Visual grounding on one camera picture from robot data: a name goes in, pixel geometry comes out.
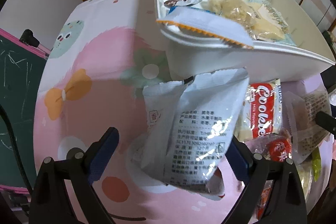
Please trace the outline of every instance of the chalkboard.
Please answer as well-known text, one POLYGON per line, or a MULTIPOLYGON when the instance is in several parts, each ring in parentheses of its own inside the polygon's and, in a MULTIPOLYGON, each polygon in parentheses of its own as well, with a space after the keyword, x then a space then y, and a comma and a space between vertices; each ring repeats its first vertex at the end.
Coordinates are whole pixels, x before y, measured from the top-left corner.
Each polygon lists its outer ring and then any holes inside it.
MULTIPOLYGON (((45 63, 45 59, 0 35, 0 104, 11 121, 21 160, 32 186, 36 179, 33 153, 34 112, 45 63)), ((25 187, 2 119, 0 184, 25 187)))

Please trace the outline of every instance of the white plastic bin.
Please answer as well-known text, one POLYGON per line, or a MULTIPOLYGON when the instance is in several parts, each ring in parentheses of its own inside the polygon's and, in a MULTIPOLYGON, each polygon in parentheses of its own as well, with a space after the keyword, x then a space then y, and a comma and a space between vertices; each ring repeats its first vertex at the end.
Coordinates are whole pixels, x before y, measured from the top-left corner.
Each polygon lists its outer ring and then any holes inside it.
MULTIPOLYGON (((168 9, 166 0, 155 0, 157 18, 168 9)), ((280 78, 294 81, 308 78, 335 64, 334 56, 317 26, 294 0, 268 0, 289 25, 289 32, 298 47, 256 41, 253 50, 230 47, 218 38, 204 38, 181 31, 175 26, 160 24, 163 35, 170 39, 167 58, 172 78, 222 68, 246 67, 252 82, 280 78)), ((206 8, 207 0, 198 4, 206 8)))

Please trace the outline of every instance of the table surface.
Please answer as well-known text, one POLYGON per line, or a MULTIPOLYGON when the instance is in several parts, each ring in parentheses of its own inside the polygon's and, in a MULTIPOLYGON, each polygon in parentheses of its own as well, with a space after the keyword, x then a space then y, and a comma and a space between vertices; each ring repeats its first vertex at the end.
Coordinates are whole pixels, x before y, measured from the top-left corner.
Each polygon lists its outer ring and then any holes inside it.
MULTIPOLYGON (((135 151, 147 130, 142 88, 171 80, 167 44, 155 23, 154 0, 88 0, 76 7, 56 40, 38 91, 36 170, 47 156, 64 160, 72 147, 85 151, 113 126, 120 142, 93 184, 110 214, 146 218, 142 223, 180 223, 181 218, 185 223, 221 223, 241 193, 226 160, 219 165, 226 187, 223 198, 162 185, 136 164, 135 151)), ((310 82, 304 85, 314 90, 322 80, 310 82)), ((323 175, 313 186, 308 210, 326 186, 332 142, 331 137, 322 144, 323 175)), ((66 185, 78 219, 86 222, 71 184, 66 185)))

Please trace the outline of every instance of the black cable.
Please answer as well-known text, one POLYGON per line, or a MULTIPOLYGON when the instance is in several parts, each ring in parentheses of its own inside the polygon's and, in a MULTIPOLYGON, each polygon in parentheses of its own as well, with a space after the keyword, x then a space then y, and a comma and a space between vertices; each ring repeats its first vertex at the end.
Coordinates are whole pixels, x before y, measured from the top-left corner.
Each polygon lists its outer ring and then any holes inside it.
POLYGON ((7 115, 6 111, 3 109, 1 104, 0 104, 0 116, 3 119, 3 121, 5 122, 5 125, 7 127, 7 131, 8 131, 10 142, 11 142, 11 145, 12 145, 12 148, 13 148, 16 164, 19 167, 19 171, 20 171, 21 177, 23 179, 23 182, 25 183, 30 195, 32 195, 33 194, 33 189, 30 185, 27 174, 25 172, 25 168, 23 167, 23 164, 22 164, 22 161, 21 161, 20 153, 19 153, 19 150, 17 148, 15 135, 14 135, 14 132, 13 132, 11 122, 8 118, 8 115, 7 115))

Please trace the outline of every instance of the blue gripper pad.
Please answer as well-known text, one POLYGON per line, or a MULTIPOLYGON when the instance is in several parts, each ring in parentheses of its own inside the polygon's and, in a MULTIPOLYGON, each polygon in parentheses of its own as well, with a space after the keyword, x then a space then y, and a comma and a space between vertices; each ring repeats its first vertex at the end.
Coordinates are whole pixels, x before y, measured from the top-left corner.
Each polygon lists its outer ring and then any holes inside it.
POLYGON ((250 180, 249 166, 233 141, 230 143, 225 156, 237 180, 243 181, 246 185, 250 180))
POLYGON ((94 158, 91 160, 88 168, 88 181, 91 185, 94 181, 100 179, 103 174, 107 164, 110 161, 115 149, 119 143, 119 132, 116 128, 110 127, 102 138, 97 142, 98 151, 96 152, 94 158))

